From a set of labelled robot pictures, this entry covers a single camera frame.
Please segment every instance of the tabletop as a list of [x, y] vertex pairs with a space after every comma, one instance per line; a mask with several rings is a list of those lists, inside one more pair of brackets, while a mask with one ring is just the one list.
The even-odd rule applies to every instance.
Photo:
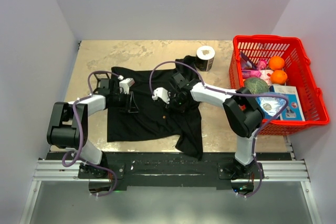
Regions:
[[[133, 70], [152, 70], [163, 61], [196, 55], [200, 46], [211, 46], [216, 55], [209, 72], [200, 72], [204, 81], [221, 88], [230, 88], [229, 65], [233, 45], [230, 40], [83, 40], [71, 75], [66, 101], [85, 97], [89, 93], [87, 76], [95, 70], [119, 66]], [[159, 69], [173, 69], [173, 64]], [[235, 152], [236, 135], [231, 130], [224, 110], [201, 103], [204, 152]], [[107, 110], [89, 117], [89, 140], [105, 152], [178, 152], [179, 136], [138, 142], [107, 142]], [[63, 151], [53, 146], [51, 151]], [[259, 136], [257, 152], [286, 152], [283, 136]]]

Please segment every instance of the red plastic basket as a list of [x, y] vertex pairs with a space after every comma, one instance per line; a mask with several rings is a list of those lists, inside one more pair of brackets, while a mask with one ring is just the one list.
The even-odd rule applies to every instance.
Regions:
[[270, 122], [262, 131], [262, 135], [289, 135], [317, 125], [326, 125], [330, 119], [322, 98], [322, 91], [315, 84], [310, 70], [310, 60], [298, 38], [279, 37], [274, 35], [236, 36], [233, 39], [233, 54], [229, 75], [233, 89], [243, 86], [239, 52], [257, 63], [259, 58], [271, 58], [274, 55], [285, 60], [284, 71], [287, 73], [287, 85], [298, 90], [305, 121]]

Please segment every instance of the orange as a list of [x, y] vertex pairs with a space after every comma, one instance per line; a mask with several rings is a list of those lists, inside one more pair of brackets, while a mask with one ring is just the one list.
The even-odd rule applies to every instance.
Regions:
[[274, 70], [281, 70], [285, 66], [285, 61], [280, 56], [273, 56], [270, 58], [268, 62], [268, 66], [270, 69]]
[[287, 81], [287, 74], [282, 70], [275, 70], [271, 74], [271, 82], [273, 84], [283, 85], [286, 83], [286, 81]]

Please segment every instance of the cantaloupe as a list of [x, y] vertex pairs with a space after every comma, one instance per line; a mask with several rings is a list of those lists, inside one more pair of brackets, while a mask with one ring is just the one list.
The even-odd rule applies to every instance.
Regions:
[[244, 87], [247, 88], [251, 94], [262, 94], [269, 92], [267, 82], [256, 77], [246, 79], [244, 81]]

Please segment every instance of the black shirt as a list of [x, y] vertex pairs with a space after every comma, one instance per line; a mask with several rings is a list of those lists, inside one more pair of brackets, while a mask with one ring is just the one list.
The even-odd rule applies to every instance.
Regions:
[[[195, 57], [186, 56], [184, 59], [176, 59], [176, 61], [195, 68]], [[198, 75], [194, 71], [176, 64], [175, 69], [154, 72], [153, 90], [163, 87], [173, 91], [169, 79], [176, 71], [179, 71], [185, 79], [198, 79]], [[113, 67], [112, 72], [125, 78], [134, 79], [135, 84], [130, 90], [134, 93], [139, 113], [125, 114], [120, 112], [118, 108], [108, 108], [108, 142], [152, 140], [180, 135], [175, 147], [189, 156], [202, 158], [202, 118], [198, 110], [199, 102], [190, 101], [184, 113], [169, 111], [162, 103], [152, 100], [149, 89], [150, 71], [133, 71], [127, 68]], [[111, 87], [118, 85], [119, 80], [112, 76]]]

